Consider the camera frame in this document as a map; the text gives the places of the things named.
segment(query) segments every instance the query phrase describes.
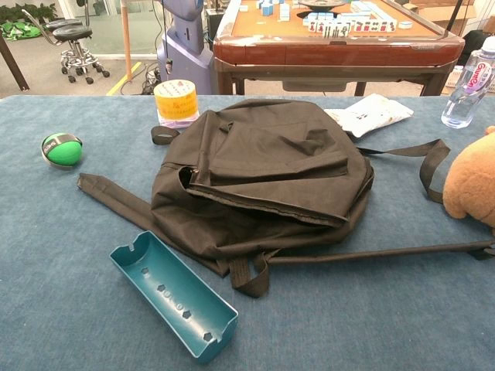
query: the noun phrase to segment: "yellow tape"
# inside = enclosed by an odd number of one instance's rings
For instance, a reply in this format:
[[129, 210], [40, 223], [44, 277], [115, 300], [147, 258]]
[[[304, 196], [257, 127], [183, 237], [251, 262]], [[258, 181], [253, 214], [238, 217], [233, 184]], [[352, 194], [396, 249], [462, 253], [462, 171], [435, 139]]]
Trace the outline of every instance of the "yellow tape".
[[198, 111], [194, 83], [188, 80], [165, 81], [155, 87], [156, 107], [166, 120], [181, 120]]
[[[134, 73], [134, 71], [136, 71], [138, 69], [138, 67], [141, 66], [141, 62], [137, 62], [134, 66], [132, 66], [131, 68], [131, 72]], [[119, 87], [122, 86], [123, 83], [125, 83], [125, 81], [127, 81], [127, 75], [125, 75], [124, 77], [122, 77], [118, 83], [116, 83], [114, 85], [114, 87], [112, 87], [108, 93], [107, 93], [107, 96], [110, 96], [110, 95], [114, 95], [115, 92], [118, 90]]]

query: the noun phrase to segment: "glass door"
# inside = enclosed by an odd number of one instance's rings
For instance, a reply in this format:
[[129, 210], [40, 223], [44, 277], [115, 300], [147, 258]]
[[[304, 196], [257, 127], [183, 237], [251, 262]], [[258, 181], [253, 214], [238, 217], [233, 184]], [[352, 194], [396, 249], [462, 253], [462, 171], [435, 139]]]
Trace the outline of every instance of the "glass door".
[[[75, 0], [59, 0], [67, 10], [66, 18], [78, 18], [84, 22], [84, 7], [77, 6]], [[122, 35], [120, 0], [88, 0], [91, 39], [84, 40], [84, 46], [99, 56], [123, 56], [124, 38]], [[163, 7], [155, 0], [128, 0], [128, 21], [133, 57], [154, 56], [155, 41], [158, 46], [163, 34]]]

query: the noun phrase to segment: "blue tablecloth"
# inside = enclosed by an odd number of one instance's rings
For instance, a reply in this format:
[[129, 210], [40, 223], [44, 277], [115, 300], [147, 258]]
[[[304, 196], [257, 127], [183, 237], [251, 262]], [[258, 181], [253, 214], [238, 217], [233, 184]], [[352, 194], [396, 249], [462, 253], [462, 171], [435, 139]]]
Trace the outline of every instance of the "blue tablecloth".
[[[200, 97], [219, 110], [243, 97]], [[357, 98], [301, 97], [324, 108]], [[399, 148], [443, 138], [455, 156], [493, 124], [495, 99], [453, 130], [444, 97], [399, 98], [414, 117], [357, 141]], [[150, 200], [166, 147], [151, 143], [153, 97], [10, 97], [0, 101], [0, 370], [491, 370], [495, 369], [495, 260], [429, 254], [271, 268], [252, 299], [182, 257], [240, 313], [231, 344], [206, 366], [189, 353], [108, 254], [139, 228], [76, 186], [105, 175]], [[72, 171], [49, 167], [40, 143], [66, 131], [84, 142]], [[376, 179], [355, 233], [331, 252], [489, 240], [474, 220], [452, 220], [425, 198], [421, 158], [372, 158]]]

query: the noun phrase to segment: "bottle label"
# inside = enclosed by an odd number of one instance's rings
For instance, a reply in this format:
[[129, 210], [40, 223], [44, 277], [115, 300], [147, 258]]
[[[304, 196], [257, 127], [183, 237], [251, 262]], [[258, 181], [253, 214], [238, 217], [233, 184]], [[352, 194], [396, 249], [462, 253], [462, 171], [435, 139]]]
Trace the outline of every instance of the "bottle label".
[[469, 93], [480, 90], [486, 85], [491, 74], [492, 66], [486, 62], [479, 62], [467, 83], [466, 90]]

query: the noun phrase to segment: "bottle cap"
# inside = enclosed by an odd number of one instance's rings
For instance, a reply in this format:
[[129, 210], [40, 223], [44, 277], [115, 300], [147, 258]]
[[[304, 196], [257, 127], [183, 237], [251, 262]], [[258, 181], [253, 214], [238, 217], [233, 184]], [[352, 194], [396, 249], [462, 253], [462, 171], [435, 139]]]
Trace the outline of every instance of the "bottle cap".
[[487, 37], [481, 50], [488, 53], [495, 53], [495, 36]]

